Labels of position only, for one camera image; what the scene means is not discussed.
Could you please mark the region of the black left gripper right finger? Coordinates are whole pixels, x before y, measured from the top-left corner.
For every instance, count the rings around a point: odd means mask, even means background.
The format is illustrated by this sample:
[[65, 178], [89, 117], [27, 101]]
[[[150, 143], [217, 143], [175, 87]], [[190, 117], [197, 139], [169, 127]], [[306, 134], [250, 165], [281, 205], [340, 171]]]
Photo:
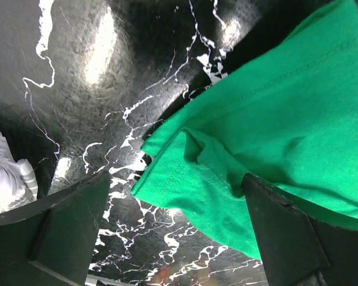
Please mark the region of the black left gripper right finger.
[[358, 285], [358, 219], [250, 173], [242, 189], [269, 285]]

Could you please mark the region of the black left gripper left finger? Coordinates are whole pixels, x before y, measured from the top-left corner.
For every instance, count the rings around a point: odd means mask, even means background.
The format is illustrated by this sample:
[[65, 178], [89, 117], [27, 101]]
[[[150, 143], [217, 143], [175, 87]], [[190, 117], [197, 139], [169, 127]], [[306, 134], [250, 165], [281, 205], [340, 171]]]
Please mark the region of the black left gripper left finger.
[[110, 190], [101, 171], [0, 214], [0, 285], [84, 285]]

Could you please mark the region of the green t-shirt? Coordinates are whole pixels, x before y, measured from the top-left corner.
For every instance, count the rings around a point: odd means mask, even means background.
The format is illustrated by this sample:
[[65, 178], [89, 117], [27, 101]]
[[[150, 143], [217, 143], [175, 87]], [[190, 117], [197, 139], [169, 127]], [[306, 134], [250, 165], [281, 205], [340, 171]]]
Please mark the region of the green t-shirt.
[[135, 198], [259, 259], [243, 177], [358, 219], [358, 7], [333, 1], [144, 142]]

